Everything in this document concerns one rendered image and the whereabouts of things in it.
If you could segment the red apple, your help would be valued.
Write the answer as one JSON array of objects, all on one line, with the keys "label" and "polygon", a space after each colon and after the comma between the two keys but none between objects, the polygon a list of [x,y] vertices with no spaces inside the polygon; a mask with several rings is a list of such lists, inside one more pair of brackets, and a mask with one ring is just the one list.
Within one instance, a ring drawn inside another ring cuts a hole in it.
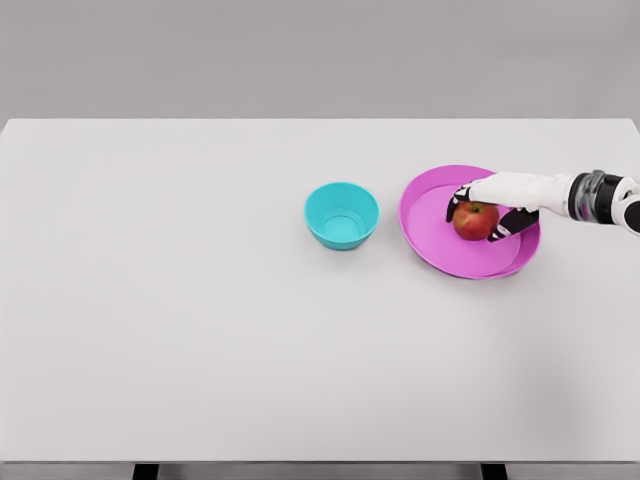
[{"label": "red apple", "polygon": [[461,202],[453,214],[453,229],[464,240],[479,241],[489,237],[500,219],[497,206],[481,202]]}]

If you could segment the pink plate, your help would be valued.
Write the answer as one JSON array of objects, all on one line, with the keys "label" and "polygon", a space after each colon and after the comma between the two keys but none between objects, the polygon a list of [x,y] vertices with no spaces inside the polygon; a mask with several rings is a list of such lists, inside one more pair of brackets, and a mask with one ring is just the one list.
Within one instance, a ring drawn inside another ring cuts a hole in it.
[{"label": "pink plate", "polygon": [[492,173],[469,165],[443,165],[424,171],[407,185],[399,201],[399,224],[411,248],[425,262],[455,277],[494,279],[518,272],[534,258],[541,240],[539,224],[490,243],[464,240],[445,221],[455,190]]}]

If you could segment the blue bowl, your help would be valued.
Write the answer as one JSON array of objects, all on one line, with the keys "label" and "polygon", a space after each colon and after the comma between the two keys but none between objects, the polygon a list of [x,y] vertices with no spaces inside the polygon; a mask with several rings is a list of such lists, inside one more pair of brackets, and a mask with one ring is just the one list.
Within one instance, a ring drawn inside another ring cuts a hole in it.
[{"label": "blue bowl", "polygon": [[362,245],[378,226],[381,209],[366,188],[350,182],[332,182],[313,190],[303,215],[312,236],[324,247],[349,251]]}]

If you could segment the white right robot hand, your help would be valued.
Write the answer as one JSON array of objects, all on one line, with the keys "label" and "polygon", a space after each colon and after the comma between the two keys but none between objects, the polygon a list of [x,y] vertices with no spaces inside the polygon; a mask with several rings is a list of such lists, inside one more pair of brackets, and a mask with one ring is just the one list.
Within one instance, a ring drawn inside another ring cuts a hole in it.
[{"label": "white right robot hand", "polygon": [[461,185],[449,200],[446,222],[463,202],[502,205],[510,208],[487,235],[488,242],[497,242],[531,228],[539,222],[541,195],[546,181],[540,175],[499,172]]}]

